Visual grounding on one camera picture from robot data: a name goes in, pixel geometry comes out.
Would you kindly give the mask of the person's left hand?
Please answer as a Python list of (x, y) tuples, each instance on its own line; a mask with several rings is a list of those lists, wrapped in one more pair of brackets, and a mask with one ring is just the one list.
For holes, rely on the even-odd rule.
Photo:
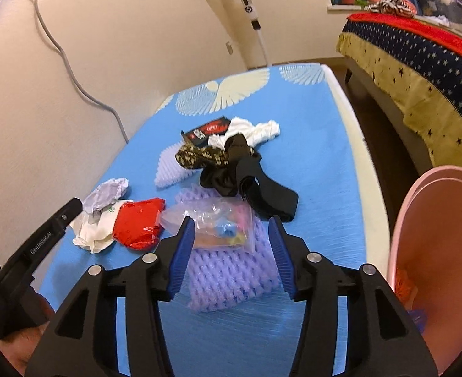
[(54, 316), (55, 311), (41, 294), (36, 294), (40, 309), (47, 318), (47, 322), (33, 328), (22, 329), (8, 335), (0, 340), (0, 352), (21, 375), (25, 375), (27, 364), (35, 351), (45, 329), (49, 325), (49, 320)]

